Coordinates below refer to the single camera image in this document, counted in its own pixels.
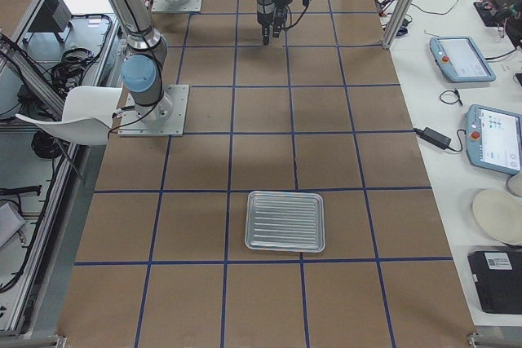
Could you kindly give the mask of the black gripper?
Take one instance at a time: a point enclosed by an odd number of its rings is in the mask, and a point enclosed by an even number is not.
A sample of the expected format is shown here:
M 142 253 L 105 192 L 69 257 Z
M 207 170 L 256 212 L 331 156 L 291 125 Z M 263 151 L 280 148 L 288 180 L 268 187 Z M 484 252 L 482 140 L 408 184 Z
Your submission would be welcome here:
M 257 21 L 262 27 L 263 44 L 268 45 L 271 37 L 280 37 L 287 27 L 288 6 L 293 0 L 256 0 Z

